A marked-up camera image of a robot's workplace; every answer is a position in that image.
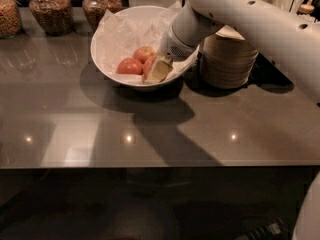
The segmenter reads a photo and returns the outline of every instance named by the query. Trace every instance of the stack of bowls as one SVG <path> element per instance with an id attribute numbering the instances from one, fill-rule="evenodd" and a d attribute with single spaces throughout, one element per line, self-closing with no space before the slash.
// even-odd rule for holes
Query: stack of bowls
<path id="1" fill-rule="evenodd" d="M 246 84 L 258 55 L 258 51 L 229 26 L 207 37 L 201 52 L 200 75 L 207 83 L 221 89 Z"/>

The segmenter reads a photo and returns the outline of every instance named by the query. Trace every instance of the gray countertop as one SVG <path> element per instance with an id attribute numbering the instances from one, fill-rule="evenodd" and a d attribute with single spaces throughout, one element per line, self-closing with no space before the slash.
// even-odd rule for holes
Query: gray countertop
<path id="1" fill-rule="evenodd" d="M 320 164 L 320 109 L 296 86 L 219 91 L 195 65 L 132 90 L 96 68 L 74 12 L 75 31 L 49 37 L 22 8 L 24 32 L 0 40 L 0 168 Z"/>

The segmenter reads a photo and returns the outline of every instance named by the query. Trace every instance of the white robotic arm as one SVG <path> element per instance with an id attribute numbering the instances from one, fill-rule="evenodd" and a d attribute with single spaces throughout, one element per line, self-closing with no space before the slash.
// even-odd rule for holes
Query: white robotic arm
<path id="1" fill-rule="evenodd" d="M 185 60 L 224 24 L 234 27 L 309 98 L 320 102 L 320 24 L 261 0 L 188 0 L 160 50 Z"/>

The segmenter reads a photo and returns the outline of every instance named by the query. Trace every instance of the paper bowl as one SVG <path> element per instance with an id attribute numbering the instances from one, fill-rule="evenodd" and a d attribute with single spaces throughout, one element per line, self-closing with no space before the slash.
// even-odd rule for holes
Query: paper bowl
<path id="1" fill-rule="evenodd" d="M 116 73 L 117 66 L 121 60 L 126 57 L 131 57 L 134 51 L 140 46 L 150 45 L 156 50 L 158 49 L 161 36 L 170 24 L 170 22 L 162 22 L 161 24 L 158 24 L 159 18 L 163 17 L 162 14 L 166 13 L 166 10 L 168 9 L 157 6 L 137 6 L 122 10 L 115 15 L 112 15 L 111 17 L 114 17 L 112 20 L 108 18 L 110 16 L 106 17 L 105 15 L 105 17 L 101 20 L 91 42 L 91 55 L 97 68 L 109 79 L 140 91 L 155 90 L 180 77 L 197 60 L 198 48 L 186 61 L 174 62 L 173 71 L 163 82 L 160 83 L 145 84 L 142 82 L 142 76 L 121 75 Z M 133 33 L 131 34 L 127 33 L 127 29 L 123 30 L 123 33 L 121 33 L 122 28 L 110 31 L 110 28 L 108 28 L 110 26 L 108 25 L 114 24 L 114 22 L 117 21 L 132 22 L 137 24 L 137 26 L 143 26 L 144 30 L 147 29 L 146 31 L 148 34 L 143 34 L 144 30 L 140 31 L 140 29 L 137 27 L 136 29 L 132 29 Z M 144 37 L 150 36 L 150 32 L 152 31 L 155 32 L 151 35 L 153 40 L 150 40 L 149 38 L 144 40 Z M 121 56 L 112 55 L 116 54 L 115 49 L 119 49 L 120 53 L 121 50 L 123 50 Z"/>

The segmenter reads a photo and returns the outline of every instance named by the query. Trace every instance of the glass jar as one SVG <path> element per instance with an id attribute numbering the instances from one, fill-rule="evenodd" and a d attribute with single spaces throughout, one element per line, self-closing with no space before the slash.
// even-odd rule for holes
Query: glass jar
<path id="1" fill-rule="evenodd" d="M 116 13 L 122 9 L 121 0 L 83 0 L 82 8 L 88 23 L 95 31 L 106 10 Z"/>
<path id="2" fill-rule="evenodd" d="M 21 15 L 14 0 L 0 0 L 0 38 L 13 37 L 21 31 Z"/>
<path id="3" fill-rule="evenodd" d="M 61 36 L 73 30 L 70 0 L 31 0 L 29 8 L 40 27 L 51 36 Z"/>

